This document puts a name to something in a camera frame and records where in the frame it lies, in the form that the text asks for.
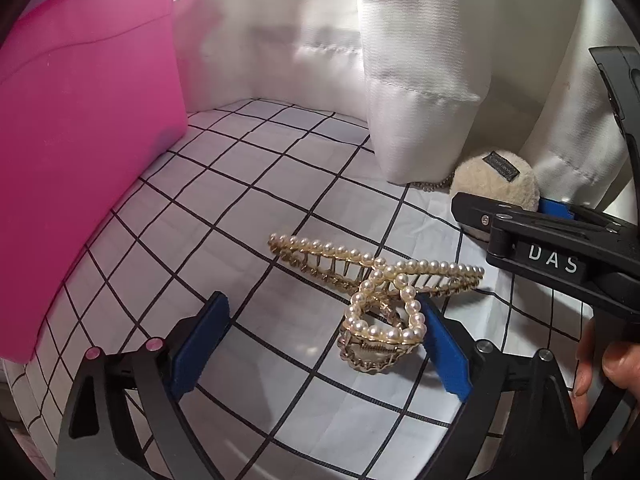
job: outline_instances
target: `pink panel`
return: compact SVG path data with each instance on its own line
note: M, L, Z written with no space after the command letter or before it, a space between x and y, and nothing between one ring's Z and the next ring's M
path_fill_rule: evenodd
M0 356L27 362L60 281L186 129L170 0L47 0L0 50Z

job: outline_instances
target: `fabric label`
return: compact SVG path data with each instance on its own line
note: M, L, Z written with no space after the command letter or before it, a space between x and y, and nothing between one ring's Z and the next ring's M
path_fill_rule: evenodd
M489 166L494 168L495 171L500 173L507 182L513 182L520 172L511 164L506 158L498 155L496 152L491 152L486 157L482 158Z

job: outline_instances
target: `gold metal hair clip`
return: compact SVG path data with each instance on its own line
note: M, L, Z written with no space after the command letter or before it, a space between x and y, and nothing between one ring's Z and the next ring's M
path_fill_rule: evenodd
M417 293L450 296L475 288L484 275L482 267L457 263L400 260L389 265L357 249L295 236L272 234L268 243L284 262L351 295L338 347L340 357L361 372L377 373L422 343L427 329ZM328 268L322 258L328 259ZM354 278L348 276L352 266L358 269ZM366 313L380 314L390 327L369 326L362 319Z

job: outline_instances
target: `white cloth with black grid lines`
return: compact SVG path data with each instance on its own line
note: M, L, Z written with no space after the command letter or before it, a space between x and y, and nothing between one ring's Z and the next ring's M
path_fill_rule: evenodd
M358 120L247 100L189 122L88 241L47 316L36 358L26 369L5 362L45 459L54 468L71 377L90 345L136 349L221 290L234 325L180 405L225 479L413 479L457 398L443 390L422 348L386 374L349 368L335 346L347 299L286 265L270 266L266 241L271 232L298 230L380 248L387 259L476 266L484 247L462 235L447 195L382 179ZM481 289L453 297L446 314L507 352L551 348L571 386L591 311L489 267ZM169 476L139 399L131 400L146 456ZM495 451L504 400L478 468Z

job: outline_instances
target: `white curtain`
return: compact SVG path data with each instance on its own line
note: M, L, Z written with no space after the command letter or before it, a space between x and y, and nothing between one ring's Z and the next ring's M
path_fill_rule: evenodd
M610 0L175 0L188 109L268 97L367 120L388 180L498 146L595 206L626 153L588 48L635 44Z

